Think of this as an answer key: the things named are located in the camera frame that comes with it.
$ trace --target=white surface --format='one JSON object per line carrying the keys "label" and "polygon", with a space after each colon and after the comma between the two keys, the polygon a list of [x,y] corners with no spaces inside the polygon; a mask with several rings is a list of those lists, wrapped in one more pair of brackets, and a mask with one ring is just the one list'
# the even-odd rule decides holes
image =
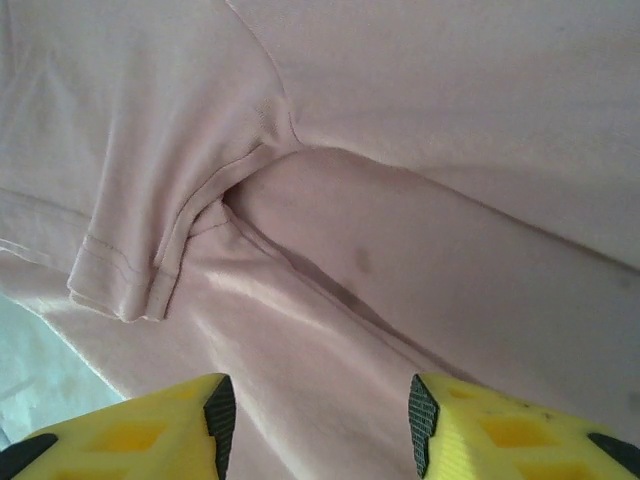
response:
{"label": "white surface", "polygon": [[40,318],[2,296],[0,331],[0,427],[11,442],[122,400]]}

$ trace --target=yellow plastic part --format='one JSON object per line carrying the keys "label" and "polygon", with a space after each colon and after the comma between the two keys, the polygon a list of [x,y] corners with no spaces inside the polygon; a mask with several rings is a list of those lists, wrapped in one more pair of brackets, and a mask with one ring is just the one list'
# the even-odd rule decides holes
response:
{"label": "yellow plastic part", "polygon": [[606,428],[450,377],[416,375],[409,416],[420,478],[638,478],[587,437]]}
{"label": "yellow plastic part", "polygon": [[[222,421],[221,432],[231,435],[233,423],[229,422],[235,422],[235,402],[229,377],[205,375],[33,433],[28,438],[53,433],[58,441],[14,478],[224,478],[226,472],[218,472],[216,468],[216,439],[210,436],[211,425],[205,419],[203,409],[214,399],[212,394],[219,392],[219,388],[226,390],[224,398],[217,398],[216,410],[208,413],[225,417],[217,420]],[[222,468],[226,470],[226,461],[223,464]]]}

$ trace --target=yellow object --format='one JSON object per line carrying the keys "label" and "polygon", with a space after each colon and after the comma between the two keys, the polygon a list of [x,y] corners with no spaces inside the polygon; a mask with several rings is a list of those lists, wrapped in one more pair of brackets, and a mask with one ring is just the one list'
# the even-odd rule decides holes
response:
{"label": "yellow object", "polygon": [[420,478],[640,478],[640,450],[604,427],[453,378],[416,375],[409,420]]}
{"label": "yellow object", "polygon": [[35,432],[9,447],[12,461],[20,448],[28,457],[29,445],[51,445],[0,479],[224,479],[234,425],[229,377],[205,375]]}

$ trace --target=black textured grip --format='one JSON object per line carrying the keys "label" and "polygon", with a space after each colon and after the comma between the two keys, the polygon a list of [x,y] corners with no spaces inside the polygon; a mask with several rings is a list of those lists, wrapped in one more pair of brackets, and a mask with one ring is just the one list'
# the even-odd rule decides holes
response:
{"label": "black textured grip", "polygon": [[602,433],[590,433],[589,439],[612,459],[640,479],[640,448]]}
{"label": "black textured grip", "polygon": [[57,441],[53,433],[43,433],[0,452],[0,480],[11,480]]}
{"label": "black textured grip", "polygon": [[424,478],[429,467],[429,439],[436,433],[440,406],[418,375],[411,381],[409,425],[413,442],[413,458],[418,476]]}
{"label": "black textured grip", "polygon": [[227,477],[231,441],[236,426],[236,399],[231,378],[225,376],[204,405],[209,435],[216,439],[216,470],[220,480]]}

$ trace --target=black rubber edge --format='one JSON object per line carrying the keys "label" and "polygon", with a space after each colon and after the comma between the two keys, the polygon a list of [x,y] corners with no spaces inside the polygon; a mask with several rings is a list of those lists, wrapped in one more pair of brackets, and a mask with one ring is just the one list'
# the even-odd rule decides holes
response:
{"label": "black rubber edge", "polygon": [[220,480],[227,478],[231,441],[236,426],[236,398],[231,378],[225,376],[204,405],[209,436],[216,439],[216,471]]}
{"label": "black rubber edge", "polygon": [[429,439],[436,433],[440,405],[419,375],[414,375],[409,394],[409,426],[413,442],[413,458],[418,476],[424,478],[429,468]]}
{"label": "black rubber edge", "polygon": [[0,452],[0,480],[11,480],[58,441],[53,433],[43,433],[14,443]]}
{"label": "black rubber edge", "polygon": [[602,433],[593,432],[587,437],[613,460],[640,479],[640,448]]}

